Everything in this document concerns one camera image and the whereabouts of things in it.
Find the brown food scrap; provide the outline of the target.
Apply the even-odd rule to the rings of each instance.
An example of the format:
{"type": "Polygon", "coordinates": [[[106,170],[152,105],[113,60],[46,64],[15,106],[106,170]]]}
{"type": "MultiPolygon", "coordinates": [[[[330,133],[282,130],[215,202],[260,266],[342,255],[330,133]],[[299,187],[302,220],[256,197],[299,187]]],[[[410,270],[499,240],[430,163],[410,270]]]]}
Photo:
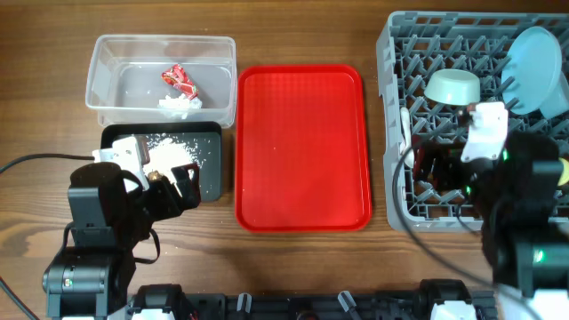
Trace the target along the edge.
{"type": "Polygon", "coordinates": [[[161,180],[163,175],[158,171],[153,171],[147,174],[147,178],[149,181],[161,180]]]}

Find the white plastic spoon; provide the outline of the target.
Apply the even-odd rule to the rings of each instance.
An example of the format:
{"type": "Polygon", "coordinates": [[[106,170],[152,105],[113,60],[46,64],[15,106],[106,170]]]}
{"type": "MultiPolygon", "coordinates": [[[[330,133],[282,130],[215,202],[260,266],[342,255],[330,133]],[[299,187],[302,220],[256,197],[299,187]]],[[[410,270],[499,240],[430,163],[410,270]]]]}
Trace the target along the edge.
{"type": "Polygon", "coordinates": [[[403,142],[400,146],[400,154],[402,155],[410,146],[412,141],[411,135],[411,116],[408,108],[400,108],[401,128],[403,132],[403,142]]]}

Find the white rice pile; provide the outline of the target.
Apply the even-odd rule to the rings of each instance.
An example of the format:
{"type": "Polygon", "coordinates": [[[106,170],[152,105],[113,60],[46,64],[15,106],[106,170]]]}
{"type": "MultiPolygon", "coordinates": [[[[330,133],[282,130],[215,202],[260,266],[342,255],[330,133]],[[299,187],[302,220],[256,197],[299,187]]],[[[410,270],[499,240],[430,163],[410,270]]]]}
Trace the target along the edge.
{"type": "Polygon", "coordinates": [[[147,175],[158,172],[164,176],[171,176],[173,167],[184,164],[197,164],[202,167],[211,154],[205,150],[211,144],[208,138],[161,133],[147,135],[146,141],[149,162],[143,165],[143,171],[147,175]]]}

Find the green bowl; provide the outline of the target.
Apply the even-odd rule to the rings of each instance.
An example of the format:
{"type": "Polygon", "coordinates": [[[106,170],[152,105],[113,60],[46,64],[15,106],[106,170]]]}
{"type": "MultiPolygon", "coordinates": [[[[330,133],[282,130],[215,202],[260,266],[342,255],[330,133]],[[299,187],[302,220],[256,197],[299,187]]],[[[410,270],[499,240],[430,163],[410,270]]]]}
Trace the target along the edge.
{"type": "Polygon", "coordinates": [[[461,69],[441,69],[433,73],[424,95],[435,102],[453,106],[478,103],[481,98],[480,79],[461,69]]]}

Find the white tissue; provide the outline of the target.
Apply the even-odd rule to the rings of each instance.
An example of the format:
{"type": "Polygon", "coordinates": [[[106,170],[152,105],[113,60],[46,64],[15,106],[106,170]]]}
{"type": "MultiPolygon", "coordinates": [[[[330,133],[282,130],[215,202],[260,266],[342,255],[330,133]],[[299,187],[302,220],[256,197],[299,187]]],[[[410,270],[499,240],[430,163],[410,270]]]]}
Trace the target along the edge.
{"type": "Polygon", "coordinates": [[[166,95],[157,105],[166,116],[181,120],[186,119],[195,110],[200,110],[202,106],[203,102],[198,97],[190,98],[185,93],[177,98],[166,95]]]}

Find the yellow plastic cup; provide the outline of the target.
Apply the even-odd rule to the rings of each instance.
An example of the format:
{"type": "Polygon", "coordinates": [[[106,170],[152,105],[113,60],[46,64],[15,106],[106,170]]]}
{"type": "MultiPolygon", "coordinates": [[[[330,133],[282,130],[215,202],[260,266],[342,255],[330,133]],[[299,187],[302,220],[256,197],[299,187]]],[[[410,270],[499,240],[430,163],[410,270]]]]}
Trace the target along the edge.
{"type": "Polygon", "coordinates": [[[569,161],[563,157],[560,157],[559,161],[562,165],[562,172],[557,185],[561,187],[569,182],[569,161]]]}

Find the red strawberry candy wrapper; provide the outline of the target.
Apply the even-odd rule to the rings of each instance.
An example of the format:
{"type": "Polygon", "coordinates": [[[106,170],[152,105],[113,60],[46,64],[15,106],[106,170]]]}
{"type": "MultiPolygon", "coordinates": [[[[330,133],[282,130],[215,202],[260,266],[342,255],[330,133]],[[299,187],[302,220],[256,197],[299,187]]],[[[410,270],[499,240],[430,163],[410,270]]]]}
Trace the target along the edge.
{"type": "Polygon", "coordinates": [[[174,64],[168,68],[162,73],[161,78],[189,100],[193,100],[198,96],[198,89],[196,85],[192,82],[186,70],[180,64],[174,64]]]}

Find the light blue plate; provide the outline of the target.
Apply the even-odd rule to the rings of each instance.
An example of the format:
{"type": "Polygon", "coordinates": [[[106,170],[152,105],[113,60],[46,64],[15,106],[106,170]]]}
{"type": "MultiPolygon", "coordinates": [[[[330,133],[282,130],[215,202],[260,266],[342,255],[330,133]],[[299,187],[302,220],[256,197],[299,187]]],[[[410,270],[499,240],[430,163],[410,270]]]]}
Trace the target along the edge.
{"type": "Polygon", "coordinates": [[[513,81],[503,91],[503,101],[517,100],[511,109],[514,114],[534,112],[553,93],[561,76],[560,43],[547,29],[531,27],[515,39],[507,57],[501,81],[513,81]]]}

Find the light blue bowl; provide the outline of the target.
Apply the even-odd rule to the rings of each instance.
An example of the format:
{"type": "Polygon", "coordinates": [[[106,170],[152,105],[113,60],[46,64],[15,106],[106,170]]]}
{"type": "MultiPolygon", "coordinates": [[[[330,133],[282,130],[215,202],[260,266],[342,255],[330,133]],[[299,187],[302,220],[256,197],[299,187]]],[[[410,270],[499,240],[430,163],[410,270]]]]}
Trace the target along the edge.
{"type": "Polygon", "coordinates": [[[557,85],[542,102],[539,110],[544,118],[551,119],[564,114],[568,109],[568,82],[565,75],[561,74],[557,85]]]}

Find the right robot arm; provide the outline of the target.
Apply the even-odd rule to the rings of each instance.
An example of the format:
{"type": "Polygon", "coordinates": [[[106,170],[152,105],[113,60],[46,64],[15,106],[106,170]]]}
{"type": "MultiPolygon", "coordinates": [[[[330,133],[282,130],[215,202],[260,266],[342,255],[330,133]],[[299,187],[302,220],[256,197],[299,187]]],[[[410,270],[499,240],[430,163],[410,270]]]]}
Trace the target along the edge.
{"type": "Polygon", "coordinates": [[[482,218],[482,250],[511,319],[568,316],[568,236],[551,217],[568,169],[557,144],[512,132],[487,159],[461,161],[465,144],[420,142],[416,180],[438,191],[460,189],[482,218]]]}

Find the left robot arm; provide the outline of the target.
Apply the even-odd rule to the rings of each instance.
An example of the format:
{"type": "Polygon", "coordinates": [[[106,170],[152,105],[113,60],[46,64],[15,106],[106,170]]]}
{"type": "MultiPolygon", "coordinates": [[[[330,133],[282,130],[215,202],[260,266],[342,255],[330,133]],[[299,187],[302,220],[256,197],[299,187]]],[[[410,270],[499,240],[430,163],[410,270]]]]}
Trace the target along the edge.
{"type": "Polygon", "coordinates": [[[152,180],[146,188],[118,164],[85,165],[70,177],[68,202],[73,220],[63,244],[44,272],[47,315],[55,319],[104,319],[127,302],[137,264],[133,249],[156,238],[153,224],[178,217],[201,203],[199,167],[173,167],[175,178],[152,180]]]}

